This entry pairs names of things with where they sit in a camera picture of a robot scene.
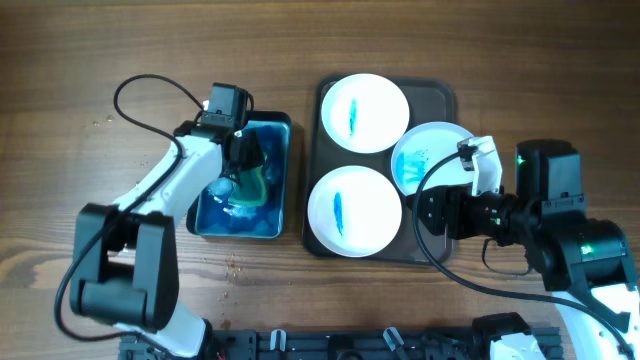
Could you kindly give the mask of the green scouring sponge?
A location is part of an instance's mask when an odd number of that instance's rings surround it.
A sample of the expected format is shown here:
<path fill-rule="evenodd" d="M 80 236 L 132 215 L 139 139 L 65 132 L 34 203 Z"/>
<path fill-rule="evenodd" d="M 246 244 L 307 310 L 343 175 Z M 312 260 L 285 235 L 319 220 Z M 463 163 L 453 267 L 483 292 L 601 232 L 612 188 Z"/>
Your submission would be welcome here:
<path fill-rule="evenodd" d="M 262 167 L 240 172 L 229 202 L 234 205 L 259 207 L 266 203 L 267 187 L 262 175 Z"/>

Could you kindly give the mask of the white plate blue smear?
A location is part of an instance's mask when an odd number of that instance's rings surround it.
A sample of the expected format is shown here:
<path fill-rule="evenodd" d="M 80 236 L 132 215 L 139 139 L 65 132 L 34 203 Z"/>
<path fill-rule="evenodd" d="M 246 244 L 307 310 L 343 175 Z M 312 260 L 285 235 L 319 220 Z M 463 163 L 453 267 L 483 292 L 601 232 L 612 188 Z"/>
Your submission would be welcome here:
<path fill-rule="evenodd" d="M 420 124 L 397 142 L 391 156 L 393 181 L 404 195 L 416 192 L 420 181 L 439 161 L 457 151 L 457 144 L 473 134 L 449 122 Z"/>

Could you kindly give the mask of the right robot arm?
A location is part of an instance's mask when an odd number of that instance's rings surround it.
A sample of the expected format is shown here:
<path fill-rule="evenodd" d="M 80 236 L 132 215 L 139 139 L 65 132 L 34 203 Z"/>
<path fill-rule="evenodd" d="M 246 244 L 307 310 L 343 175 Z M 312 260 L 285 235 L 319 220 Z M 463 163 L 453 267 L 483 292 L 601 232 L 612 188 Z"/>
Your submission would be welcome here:
<path fill-rule="evenodd" d="M 579 359 L 639 356 L 638 273 L 629 242 L 609 220 L 586 214 L 579 152 L 564 140 L 535 139 L 516 147 L 516 191 L 472 190 L 464 185 L 426 186 L 444 165 L 458 160 L 479 169 L 479 141 L 464 140 L 434 164 L 407 198 L 418 246 L 451 280 L 487 295 L 553 303 Z M 543 295 L 498 290 L 459 277 L 429 251 L 421 231 L 454 240 L 484 235 L 499 246 L 524 247 L 538 272 Z"/>

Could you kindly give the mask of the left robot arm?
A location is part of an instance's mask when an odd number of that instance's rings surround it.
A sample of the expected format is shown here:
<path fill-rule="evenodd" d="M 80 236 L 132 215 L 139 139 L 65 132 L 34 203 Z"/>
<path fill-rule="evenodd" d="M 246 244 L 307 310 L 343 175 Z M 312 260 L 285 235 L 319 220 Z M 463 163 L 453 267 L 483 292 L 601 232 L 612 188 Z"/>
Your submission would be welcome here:
<path fill-rule="evenodd" d="M 87 204 L 76 218 L 73 260 L 54 302 L 54 321 L 66 336 L 100 342 L 100 335 L 70 330 L 71 311 L 116 327 L 113 338 L 130 338 L 169 359 L 223 359 L 224 347 L 209 321 L 178 300 L 176 228 L 200 193 L 220 177 L 264 162 L 257 137 L 245 132 L 252 95 L 215 83 L 208 103 L 173 132 L 139 122 L 170 147 L 138 185 L 110 205 Z"/>

